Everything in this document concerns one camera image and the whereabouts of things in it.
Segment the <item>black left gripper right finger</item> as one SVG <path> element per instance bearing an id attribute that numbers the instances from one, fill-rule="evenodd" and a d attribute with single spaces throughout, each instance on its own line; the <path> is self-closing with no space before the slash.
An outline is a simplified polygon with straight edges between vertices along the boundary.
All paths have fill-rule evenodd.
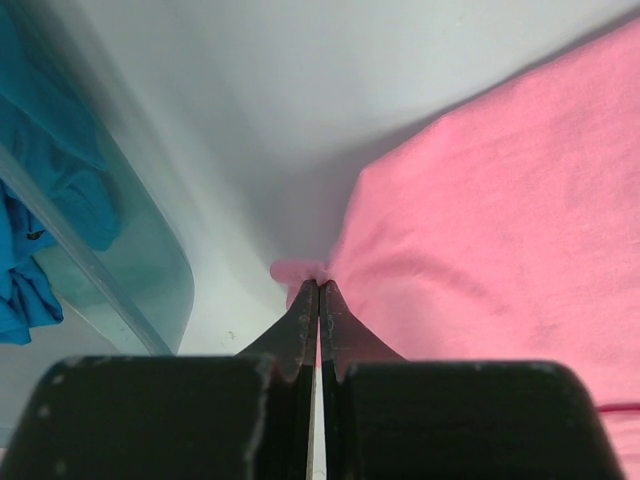
<path id="1" fill-rule="evenodd" d="M 319 292 L 331 479 L 620 479 L 594 403 L 546 361 L 410 362 Z"/>

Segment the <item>pink t shirt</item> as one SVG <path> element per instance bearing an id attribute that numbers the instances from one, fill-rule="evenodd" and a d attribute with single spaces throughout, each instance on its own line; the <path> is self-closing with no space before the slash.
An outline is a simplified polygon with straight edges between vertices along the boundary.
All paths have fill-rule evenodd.
<path id="1" fill-rule="evenodd" d="M 278 260 L 296 294 L 338 285 L 411 359 L 562 363 L 639 475 L 639 23 L 444 115 L 359 175 L 328 262 Z"/>

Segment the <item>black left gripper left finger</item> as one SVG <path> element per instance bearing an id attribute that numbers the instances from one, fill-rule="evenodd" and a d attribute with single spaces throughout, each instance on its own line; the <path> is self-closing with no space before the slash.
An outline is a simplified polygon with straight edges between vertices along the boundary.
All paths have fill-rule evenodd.
<path id="1" fill-rule="evenodd" d="M 5 479 L 308 479 L 319 288 L 234 356 L 84 356 L 36 385 Z"/>

